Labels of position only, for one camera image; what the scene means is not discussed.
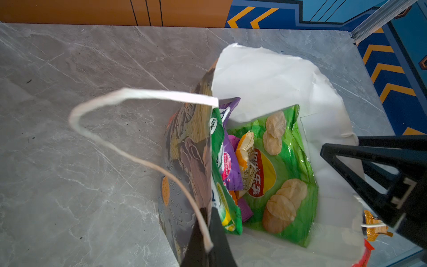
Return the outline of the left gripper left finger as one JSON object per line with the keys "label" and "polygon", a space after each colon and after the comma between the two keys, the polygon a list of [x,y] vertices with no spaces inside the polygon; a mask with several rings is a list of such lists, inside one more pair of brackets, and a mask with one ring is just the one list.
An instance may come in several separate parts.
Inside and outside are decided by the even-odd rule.
{"label": "left gripper left finger", "polygon": [[185,257],[180,267],[208,267],[209,254],[205,251],[203,234],[196,219]]}

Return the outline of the pink berries candy bag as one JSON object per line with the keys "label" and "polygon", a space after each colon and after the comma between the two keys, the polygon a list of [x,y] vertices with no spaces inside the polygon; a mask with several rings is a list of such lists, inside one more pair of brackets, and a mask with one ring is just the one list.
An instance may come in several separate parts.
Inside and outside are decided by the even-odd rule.
{"label": "pink berries candy bag", "polygon": [[226,126],[233,110],[240,102],[239,97],[233,99],[226,99],[220,102],[219,111],[224,130],[224,141],[221,147],[220,160],[220,173],[225,183],[227,190],[238,191],[244,188],[242,177],[240,174],[240,165],[238,163],[235,149],[229,139]]}

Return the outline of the purple grape candy bag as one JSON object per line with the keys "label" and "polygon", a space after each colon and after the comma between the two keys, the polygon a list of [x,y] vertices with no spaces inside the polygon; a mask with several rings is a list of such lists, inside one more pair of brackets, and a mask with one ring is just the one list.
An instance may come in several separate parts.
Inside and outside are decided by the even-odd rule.
{"label": "purple grape candy bag", "polygon": [[238,200],[238,207],[240,208],[241,211],[241,219],[242,222],[247,222],[251,217],[253,217],[253,212],[251,210],[251,208],[249,207],[249,205],[247,204],[247,202],[245,201],[244,198],[240,198]]}

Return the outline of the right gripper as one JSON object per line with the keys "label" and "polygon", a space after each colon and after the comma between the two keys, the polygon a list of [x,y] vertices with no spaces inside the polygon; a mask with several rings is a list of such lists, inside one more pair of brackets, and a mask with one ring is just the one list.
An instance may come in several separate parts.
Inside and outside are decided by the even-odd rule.
{"label": "right gripper", "polygon": [[360,136],[320,155],[388,226],[427,248],[427,136]]}

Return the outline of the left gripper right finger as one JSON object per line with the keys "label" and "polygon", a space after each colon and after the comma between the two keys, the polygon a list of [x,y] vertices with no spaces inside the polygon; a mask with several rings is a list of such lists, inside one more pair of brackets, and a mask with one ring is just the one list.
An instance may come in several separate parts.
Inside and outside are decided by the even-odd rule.
{"label": "left gripper right finger", "polygon": [[209,267],[237,267],[219,212],[215,207],[211,209],[209,233],[214,245],[209,252]]}

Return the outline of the beige clear snack packet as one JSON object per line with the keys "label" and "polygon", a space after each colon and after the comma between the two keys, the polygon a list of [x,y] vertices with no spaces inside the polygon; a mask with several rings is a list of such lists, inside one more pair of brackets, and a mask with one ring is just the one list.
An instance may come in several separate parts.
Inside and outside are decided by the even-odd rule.
{"label": "beige clear snack packet", "polygon": [[238,199],[242,198],[249,191],[256,175],[254,143],[255,134],[248,131],[240,139],[236,149],[236,157],[243,182],[243,189],[239,190],[236,195]]}

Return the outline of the orange Fox's candy bag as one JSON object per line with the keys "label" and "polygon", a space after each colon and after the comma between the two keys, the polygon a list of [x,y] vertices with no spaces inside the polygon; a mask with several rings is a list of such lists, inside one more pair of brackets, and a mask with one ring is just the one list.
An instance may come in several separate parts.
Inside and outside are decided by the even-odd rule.
{"label": "orange Fox's candy bag", "polygon": [[238,205],[238,198],[237,198],[237,196],[236,196],[236,192],[235,192],[235,191],[232,191],[232,190],[229,190],[229,194],[231,195],[231,197],[232,197],[232,199],[233,199],[233,201],[234,201],[235,205]]}

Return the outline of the green yellow Fox's candy bag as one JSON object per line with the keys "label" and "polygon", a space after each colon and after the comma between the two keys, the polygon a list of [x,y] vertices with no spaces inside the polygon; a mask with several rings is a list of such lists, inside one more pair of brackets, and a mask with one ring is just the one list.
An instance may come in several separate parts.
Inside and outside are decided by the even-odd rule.
{"label": "green yellow Fox's candy bag", "polygon": [[243,232],[241,210],[226,188],[231,166],[224,162],[225,132],[220,110],[212,110],[209,122],[212,152],[212,205],[218,210],[226,233],[241,235]]}

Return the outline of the red snack packet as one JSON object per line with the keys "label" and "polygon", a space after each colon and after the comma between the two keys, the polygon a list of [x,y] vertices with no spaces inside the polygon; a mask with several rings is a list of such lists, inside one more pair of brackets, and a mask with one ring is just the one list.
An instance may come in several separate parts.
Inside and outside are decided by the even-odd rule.
{"label": "red snack packet", "polygon": [[357,263],[353,264],[352,267],[367,267],[373,250],[375,250],[375,248],[365,239],[364,253],[361,259]]}

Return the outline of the green Lays chips bag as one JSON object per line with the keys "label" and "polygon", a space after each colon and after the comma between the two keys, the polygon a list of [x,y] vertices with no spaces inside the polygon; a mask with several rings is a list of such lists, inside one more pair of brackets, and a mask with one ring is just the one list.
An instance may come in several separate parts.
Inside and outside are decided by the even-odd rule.
{"label": "green Lays chips bag", "polygon": [[266,116],[228,132],[237,138],[249,131],[254,133],[256,174],[242,197],[253,215],[243,226],[306,248],[316,217],[319,187],[302,144],[297,122],[299,111],[299,105],[282,110],[286,124],[277,155],[265,149],[265,145],[277,143],[266,140]]}

